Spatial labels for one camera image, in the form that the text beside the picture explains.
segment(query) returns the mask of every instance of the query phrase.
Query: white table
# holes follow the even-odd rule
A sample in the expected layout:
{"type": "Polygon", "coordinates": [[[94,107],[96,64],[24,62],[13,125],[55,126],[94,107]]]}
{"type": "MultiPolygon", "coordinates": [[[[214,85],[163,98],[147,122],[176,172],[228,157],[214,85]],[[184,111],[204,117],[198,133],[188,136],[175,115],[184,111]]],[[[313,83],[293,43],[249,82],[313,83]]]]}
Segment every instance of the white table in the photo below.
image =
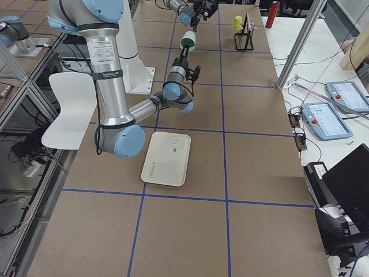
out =
{"type": "MultiPolygon", "coordinates": [[[[298,33],[304,23],[302,18],[275,18],[274,24],[271,29],[266,29],[266,36],[268,38],[270,50],[272,52],[273,58],[283,59],[286,58],[290,53],[292,46],[298,36],[298,33]]],[[[340,49],[338,43],[336,42],[334,36],[329,30],[328,26],[323,19],[319,19],[312,30],[308,41],[306,41],[305,46],[299,56],[297,63],[299,62],[314,62],[323,61],[326,58],[332,57],[340,49]]],[[[338,53],[333,59],[327,59],[325,62],[311,63],[304,65],[296,65],[289,77],[293,78],[296,74],[302,78],[305,78],[311,82],[321,82],[326,83],[329,81],[343,81],[355,76],[354,72],[343,71],[340,68],[339,62],[341,61],[344,54],[342,52],[338,53]]],[[[283,69],[285,60],[280,61],[274,59],[274,64],[276,65],[277,74],[279,75],[283,69]]],[[[362,91],[367,95],[363,84],[358,77],[351,79],[354,81],[362,91]]],[[[312,88],[314,91],[319,92],[327,97],[328,93],[325,90],[325,86],[322,84],[310,84],[302,79],[298,79],[299,84],[304,85],[307,88],[312,88]]],[[[304,99],[307,92],[296,87],[291,87],[289,93],[304,99]]],[[[301,101],[288,94],[286,89],[283,90],[284,99],[292,104],[292,107],[300,106],[301,101]]],[[[305,103],[312,102],[324,102],[323,99],[310,94],[305,103]]],[[[351,117],[354,115],[341,114],[342,117],[351,117]]],[[[352,152],[358,145],[365,143],[369,145],[369,121],[364,118],[349,119],[345,121],[351,131],[353,132],[353,137],[345,138],[341,140],[332,141],[321,141],[312,132],[307,124],[304,124],[305,133],[307,138],[315,142],[322,150],[321,161],[323,161],[329,170],[341,159],[343,159],[347,154],[352,152]]],[[[319,159],[318,148],[307,141],[307,151],[303,151],[301,155],[301,164],[305,166],[307,163],[316,162],[319,159]]]]}

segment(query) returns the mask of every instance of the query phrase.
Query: brown table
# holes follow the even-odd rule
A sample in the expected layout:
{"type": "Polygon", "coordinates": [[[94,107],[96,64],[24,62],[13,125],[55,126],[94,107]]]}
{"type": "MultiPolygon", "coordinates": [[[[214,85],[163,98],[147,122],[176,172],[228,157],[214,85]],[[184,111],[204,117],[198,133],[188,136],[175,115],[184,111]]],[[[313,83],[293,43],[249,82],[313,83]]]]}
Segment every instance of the brown table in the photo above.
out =
{"type": "MultiPolygon", "coordinates": [[[[134,28],[158,91],[189,29],[148,1],[134,28]]],[[[189,62],[202,68],[194,110],[140,122],[136,157],[97,156],[91,123],[27,276],[330,276],[258,8],[220,5],[189,62]],[[246,11],[255,50],[240,53],[232,24],[246,11]],[[191,136],[182,187],[140,179],[155,131],[191,136]]]]}

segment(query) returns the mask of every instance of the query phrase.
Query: white tray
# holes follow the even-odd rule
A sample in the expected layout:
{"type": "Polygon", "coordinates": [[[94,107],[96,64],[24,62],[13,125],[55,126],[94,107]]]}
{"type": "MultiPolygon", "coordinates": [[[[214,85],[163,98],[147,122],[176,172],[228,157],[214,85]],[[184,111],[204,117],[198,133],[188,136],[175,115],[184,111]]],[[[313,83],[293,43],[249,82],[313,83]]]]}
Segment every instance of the white tray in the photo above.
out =
{"type": "Polygon", "coordinates": [[[186,134],[153,133],[141,179],[147,183],[182,186],[185,183],[191,138],[186,134]]]}

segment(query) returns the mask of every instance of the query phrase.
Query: blue joint cap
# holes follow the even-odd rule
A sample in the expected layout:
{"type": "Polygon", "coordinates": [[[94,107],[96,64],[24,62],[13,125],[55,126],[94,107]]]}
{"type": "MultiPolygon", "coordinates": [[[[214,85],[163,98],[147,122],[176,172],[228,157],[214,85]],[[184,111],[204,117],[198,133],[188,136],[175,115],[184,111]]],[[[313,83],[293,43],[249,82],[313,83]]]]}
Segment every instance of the blue joint cap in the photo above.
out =
{"type": "Polygon", "coordinates": [[[10,39],[2,35],[0,35],[0,42],[2,42],[6,48],[12,46],[13,44],[13,42],[10,39]]]}
{"type": "Polygon", "coordinates": [[[118,22],[123,15],[122,0],[82,0],[87,9],[97,18],[108,23],[118,22]]]}
{"type": "Polygon", "coordinates": [[[114,152],[118,157],[136,156],[145,144],[145,132],[138,125],[131,125],[120,132],[115,141],[114,152]]]}
{"type": "Polygon", "coordinates": [[[74,26],[65,24],[64,22],[60,22],[50,16],[47,16],[48,19],[48,24],[51,28],[56,29],[58,31],[61,31],[63,33],[70,33],[72,35],[77,35],[79,36],[80,34],[78,33],[78,29],[75,28],[74,26]]]}
{"type": "Polygon", "coordinates": [[[176,101],[180,97],[180,87],[175,83],[168,83],[163,88],[163,95],[170,101],[176,101]]]}
{"type": "Polygon", "coordinates": [[[17,16],[5,16],[3,18],[0,18],[0,21],[3,21],[5,23],[21,23],[22,22],[20,18],[17,16]]]}
{"type": "Polygon", "coordinates": [[[186,13],[181,13],[179,19],[184,26],[189,26],[191,24],[191,17],[186,13]]]}
{"type": "Polygon", "coordinates": [[[180,111],[185,114],[185,113],[189,113],[190,111],[192,111],[193,108],[194,108],[194,102],[191,101],[190,103],[188,103],[188,105],[186,107],[184,107],[180,111]]]}

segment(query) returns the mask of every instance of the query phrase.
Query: yellow object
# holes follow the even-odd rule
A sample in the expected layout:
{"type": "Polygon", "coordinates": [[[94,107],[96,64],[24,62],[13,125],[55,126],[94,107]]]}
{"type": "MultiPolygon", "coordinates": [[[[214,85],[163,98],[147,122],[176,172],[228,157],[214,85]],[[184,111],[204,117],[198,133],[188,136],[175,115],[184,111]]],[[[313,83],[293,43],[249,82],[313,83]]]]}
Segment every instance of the yellow object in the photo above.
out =
{"type": "Polygon", "coordinates": [[[236,16],[233,22],[233,30],[239,31],[242,28],[242,16],[236,16]]]}

